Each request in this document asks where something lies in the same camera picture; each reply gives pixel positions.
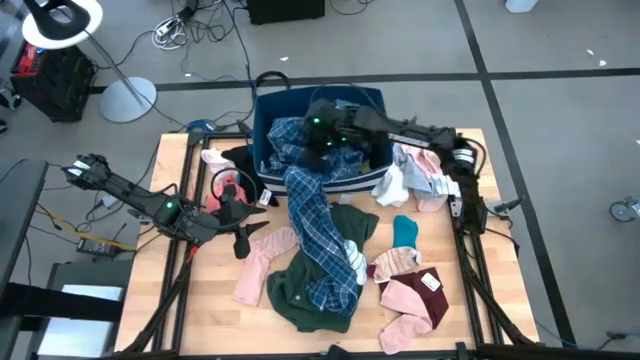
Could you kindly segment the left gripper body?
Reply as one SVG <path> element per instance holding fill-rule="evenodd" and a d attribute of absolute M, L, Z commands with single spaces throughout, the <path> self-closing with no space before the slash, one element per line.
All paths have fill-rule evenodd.
<path fill-rule="evenodd" d="M 251 215 L 252 206 L 236 199 L 236 187 L 233 184 L 225 185 L 218 197 L 220 207 L 212 212 L 219 221 L 221 228 L 231 228 L 239 225 Z"/>

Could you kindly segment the maroon garment with tag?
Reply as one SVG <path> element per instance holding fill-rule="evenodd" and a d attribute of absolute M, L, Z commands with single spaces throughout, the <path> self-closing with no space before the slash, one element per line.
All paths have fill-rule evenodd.
<path fill-rule="evenodd" d="M 449 309 L 437 270 L 434 267 L 426 268 L 418 272 L 395 275 L 390 280 L 397 280 L 419 294 L 431 318 L 433 330 L 436 329 Z M 381 295 L 388 282 L 379 285 Z"/>

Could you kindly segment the pink long sock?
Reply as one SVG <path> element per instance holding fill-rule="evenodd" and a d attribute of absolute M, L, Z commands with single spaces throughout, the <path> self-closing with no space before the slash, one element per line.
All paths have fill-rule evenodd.
<path fill-rule="evenodd" d="M 264 281 L 273 259 L 291 250 L 298 238 L 290 226 L 284 226 L 252 243 L 251 252 L 245 259 L 233 299 L 257 307 L 261 300 Z"/>
<path fill-rule="evenodd" d="M 431 318 L 419 294 L 397 280 L 387 283 L 380 305 L 400 314 L 379 335 L 381 348 L 387 355 L 406 350 L 414 338 L 433 330 Z"/>

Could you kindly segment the pale pink garment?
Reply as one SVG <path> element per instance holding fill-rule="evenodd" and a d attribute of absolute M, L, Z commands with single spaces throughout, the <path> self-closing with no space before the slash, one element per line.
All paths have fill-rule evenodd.
<path fill-rule="evenodd" d="M 432 174 L 443 174 L 440 168 L 440 158 L 434 152 L 410 145 L 401 145 L 401 148 L 413 157 L 416 164 L 424 171 L 428 181 Z M 429 193 L 409 190 L 416 198 L 417 210 L 420 212 L 437 212 L 447 201 L 447 197 L 434 198 L 432 190 Z"/>

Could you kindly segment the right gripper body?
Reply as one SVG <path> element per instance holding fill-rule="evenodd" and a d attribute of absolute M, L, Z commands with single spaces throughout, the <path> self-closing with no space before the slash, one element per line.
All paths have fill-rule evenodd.
<path fill-rule="evenodd" d="M 358 106 L 338 100 L 313 101 L 304 116 L 303 133 L 306 147 L 311 150 L 330 150 L 358 139 L 353 128 Z"/>

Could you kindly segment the teal sock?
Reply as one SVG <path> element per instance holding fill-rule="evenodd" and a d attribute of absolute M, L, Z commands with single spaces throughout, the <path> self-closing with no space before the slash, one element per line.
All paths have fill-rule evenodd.
<path fill-rule="evenodd" d="M 393 221 L 393 247 L 416 248 L 418 225 L 409 217 L 398 215 Z"/>

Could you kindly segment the white rounded object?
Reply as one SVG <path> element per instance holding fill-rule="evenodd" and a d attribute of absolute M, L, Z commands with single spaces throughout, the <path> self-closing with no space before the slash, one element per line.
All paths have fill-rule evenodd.
<path fill-rule="evenodd" d="M 505 0 L 505 8 L 514 14 L 530 12 L 539 0 Z"/>

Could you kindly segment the white and pink garment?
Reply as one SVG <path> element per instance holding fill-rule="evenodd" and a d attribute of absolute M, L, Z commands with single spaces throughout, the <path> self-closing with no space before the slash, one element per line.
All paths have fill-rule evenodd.
<path fill-rule="evenodd" d="M 201 151 L 201 159 L 206 163 L 209 171 L 212 174 L 217 173 L 225 168 L 234 168 L 235 163 L 229 159 L 226 159 L 222 152 L 216 148 L 204 149 Z"/>

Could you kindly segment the blue plaid shirt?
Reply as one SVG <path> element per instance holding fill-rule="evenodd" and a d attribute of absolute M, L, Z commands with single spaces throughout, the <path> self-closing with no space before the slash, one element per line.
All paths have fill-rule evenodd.
<path fill-rule="evenodd" d="M 274 153 L 265 171 L 280 175 L 288 196 L 288 214 L 303 252 L 326 276 L 306 286 L 309 300 L 321 311 L 350 316 L 358 301 L 356 274 L 350 267 L 344 238 L 334 225 L 323 189 L 327 182 L 356 176 L 364 153 L 350 145 L 331 151 L 330 170 L 311 172 L 298 165 L 304 150 L 301 117 L 276 119 L 267 138 Z"/>

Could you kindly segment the beige striped sock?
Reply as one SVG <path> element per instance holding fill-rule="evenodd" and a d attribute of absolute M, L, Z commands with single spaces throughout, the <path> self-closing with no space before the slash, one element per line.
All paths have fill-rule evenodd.
<path fill-rule="evenodd" d="M 422 262 L 422 254 L 410 246 L 393 247 L 376 257 L 366 268 L 367 276 L 376 284 L 408 272 Z"/>

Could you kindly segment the white striped sock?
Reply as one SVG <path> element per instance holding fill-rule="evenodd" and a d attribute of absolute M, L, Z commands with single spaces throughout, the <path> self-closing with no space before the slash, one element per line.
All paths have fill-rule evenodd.
<path fill-rule="evenodd" d="M 459 197 L 461 195 L 458 183 L 451 180 L 446 175 L 443 175 L 443 174 L 430 175 L 429 184 L 431 186 L 431 190 L 434 198 L 448 197 L 448 196 Z"/>
<path fill-rule="evenodd" d="M 350 267 L 356 274 L 356 283 L 363 286 L 367 281 L 367 260 L 363 253 L 358 249 L 357 244 L 352 240 L 344 242 L 344 248 L 347 253 Z"/>

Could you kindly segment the light grey garment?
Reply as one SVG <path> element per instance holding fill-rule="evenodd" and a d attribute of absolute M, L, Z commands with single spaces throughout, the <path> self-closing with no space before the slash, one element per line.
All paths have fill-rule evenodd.
<path fill-rule="evenodd" d="M 400 144 L 393 146 L 394 164 L 403 175 L 402 185 L 408 189 L 429 193 L 431 186 L 424 171 L 416 164 L 413 157 L 404 152 Z"/>

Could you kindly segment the coral pink garment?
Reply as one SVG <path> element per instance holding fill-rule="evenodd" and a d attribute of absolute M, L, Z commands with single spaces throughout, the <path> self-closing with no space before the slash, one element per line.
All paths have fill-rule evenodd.
<path fill-rule="evenodd" d="M 238 175 L 234 171 L 225 172 L 220 174 L 213 181 L 213 189 L 206 197 L 206 211 L 214 212 L 221 208 L 220 199 L 227 186 L 230 186 L 235 191 L 234 199 L 247 204 L 247 197 L 245 190 L 238 183 Z"/>

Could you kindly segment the black garment with tag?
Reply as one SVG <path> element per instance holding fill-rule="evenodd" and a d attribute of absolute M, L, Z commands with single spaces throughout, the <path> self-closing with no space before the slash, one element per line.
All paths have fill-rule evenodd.
<path fill-rule="evenodd" d="M 226 159 L 233 161 L 235 167 L 245 173 L 245 175 L 240 175 L 238 182 L 245 190 L 247 200 L 253 203 L 256 199 L 259 199 L 266 187 L 254 168 L 253 154 L 249 150 L 249 146 L 245 145 L 225 150 L 222 155 Z"/>

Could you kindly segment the dark green sweater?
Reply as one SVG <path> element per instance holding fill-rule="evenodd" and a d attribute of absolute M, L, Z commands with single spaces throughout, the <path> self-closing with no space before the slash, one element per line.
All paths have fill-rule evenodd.
<path fill-rule="evenodd" d="M 379 217 L 348 205 L 332 203 L 331 218 L 345 240 L 351 240 L 359 252 L 372 237 Z M 330 330 L 346 333 L 351 317 L 335 312 L 321 311 L 308 298 L 306 285 L 326 276 L 324 269 L 299 250 L 285 270 L 275 271 L 267 277 L 266 293 L 272 308 L 291 322 L 299 332 L 312 333 Z"/>

